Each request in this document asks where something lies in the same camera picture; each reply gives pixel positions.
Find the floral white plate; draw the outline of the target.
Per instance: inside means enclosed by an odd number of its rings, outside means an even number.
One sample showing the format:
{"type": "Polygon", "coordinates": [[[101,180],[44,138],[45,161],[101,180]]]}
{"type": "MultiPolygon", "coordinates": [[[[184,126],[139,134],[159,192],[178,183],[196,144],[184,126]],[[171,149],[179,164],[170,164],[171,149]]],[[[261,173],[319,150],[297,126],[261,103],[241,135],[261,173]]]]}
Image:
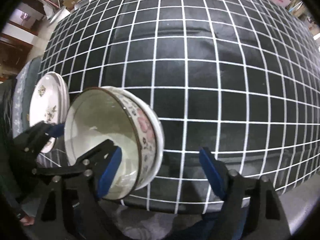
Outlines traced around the floral white plate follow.
{"type": "Polygon", "coordinates": [[[61,92],[59,80],[50,74],[44,75],[35,86],[29,108],[29,125],[39,122],[60,124],[61,92]]]}

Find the pink petal white plate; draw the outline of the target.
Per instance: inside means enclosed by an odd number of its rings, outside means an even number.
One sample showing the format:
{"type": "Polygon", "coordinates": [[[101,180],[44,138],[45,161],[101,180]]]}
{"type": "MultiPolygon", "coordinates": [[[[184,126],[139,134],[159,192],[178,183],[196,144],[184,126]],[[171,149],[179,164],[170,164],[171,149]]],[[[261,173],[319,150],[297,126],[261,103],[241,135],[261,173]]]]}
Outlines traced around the pink petal white plate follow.
{"type": "Polygon", "coordinates": [[[70,107],[70,98],[67,84],[65,83],[62,76],[56,72],[48,72],[51,76],[56,77],[59,80],[60,92],[61,92],[61,114],[59,123],[63,123],[66,120],[67,112],[70,107]]]}

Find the white bowl red pattern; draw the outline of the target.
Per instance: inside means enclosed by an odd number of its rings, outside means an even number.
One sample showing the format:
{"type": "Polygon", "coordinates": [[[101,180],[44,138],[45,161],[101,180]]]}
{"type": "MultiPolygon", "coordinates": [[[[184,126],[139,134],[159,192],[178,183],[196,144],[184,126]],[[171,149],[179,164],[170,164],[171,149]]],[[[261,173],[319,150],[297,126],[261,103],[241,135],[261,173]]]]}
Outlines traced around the white bowl red pattern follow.
{"type": "Polygon", "coordinates": [[[142,171],[136,189],[146,187],[159,172],[163,159],[164,131],[157,114],[142,99],[131,92],[108,87],[116,95],[133,118],[142,145],[142,171]]]}

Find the black garment on chair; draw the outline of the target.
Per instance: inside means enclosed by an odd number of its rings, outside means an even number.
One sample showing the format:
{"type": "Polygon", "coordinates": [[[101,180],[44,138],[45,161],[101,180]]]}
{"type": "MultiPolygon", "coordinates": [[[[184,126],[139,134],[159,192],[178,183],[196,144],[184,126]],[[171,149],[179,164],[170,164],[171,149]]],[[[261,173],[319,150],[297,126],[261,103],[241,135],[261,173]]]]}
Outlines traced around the black garment on chair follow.
{"type": "Polygon", "coordinates": [[[8,157],[12,141],[12,108],[16,79],[1,83],[1,159],[8,157]]]}

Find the grey embroidered chair cover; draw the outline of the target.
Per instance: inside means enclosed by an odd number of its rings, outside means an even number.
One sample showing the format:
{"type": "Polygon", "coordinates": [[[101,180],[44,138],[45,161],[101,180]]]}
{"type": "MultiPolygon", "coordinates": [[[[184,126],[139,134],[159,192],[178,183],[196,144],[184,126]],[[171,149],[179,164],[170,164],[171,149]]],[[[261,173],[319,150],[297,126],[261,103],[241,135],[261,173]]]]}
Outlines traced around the grey embroidered chair cover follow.
{"type": "Polygon", "coordinates": [[[29,128],[29,108],[31,97],[37,83],[41,57],[30,60],[16,76],[16,86],[12,106],[12,136],[20,135],[29,128]]]}

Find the white grey bucket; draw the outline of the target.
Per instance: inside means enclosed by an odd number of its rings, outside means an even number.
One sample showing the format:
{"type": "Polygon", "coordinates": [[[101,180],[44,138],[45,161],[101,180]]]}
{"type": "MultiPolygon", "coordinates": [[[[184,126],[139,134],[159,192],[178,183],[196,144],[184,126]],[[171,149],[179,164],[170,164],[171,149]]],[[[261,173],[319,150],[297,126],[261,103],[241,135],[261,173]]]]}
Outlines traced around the white grey bucket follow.
{"type": "Polygon", "coordinates": [[[70,10],[63,6],[61,7],[48,21],[48,26],[60,23],[71,14],[70,10]]]}

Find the black white checked tablecloth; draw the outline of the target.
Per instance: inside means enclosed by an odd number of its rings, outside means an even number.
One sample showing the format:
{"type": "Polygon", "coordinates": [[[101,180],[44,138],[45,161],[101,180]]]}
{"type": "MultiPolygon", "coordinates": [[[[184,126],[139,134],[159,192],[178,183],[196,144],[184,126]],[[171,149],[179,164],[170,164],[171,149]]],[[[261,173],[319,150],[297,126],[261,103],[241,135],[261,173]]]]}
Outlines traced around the black white checked tablecloth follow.
{"type": "Polygon", "coordinates": [[[121,201],[168,213],[220,205],[197,154],[210,148],[284,194],[319,172],[319,51],[307,26],[269,0],[94,0],[60,22],[38,76],[71,98],[127,89],[165,133],[156,178],[121,201]]]}

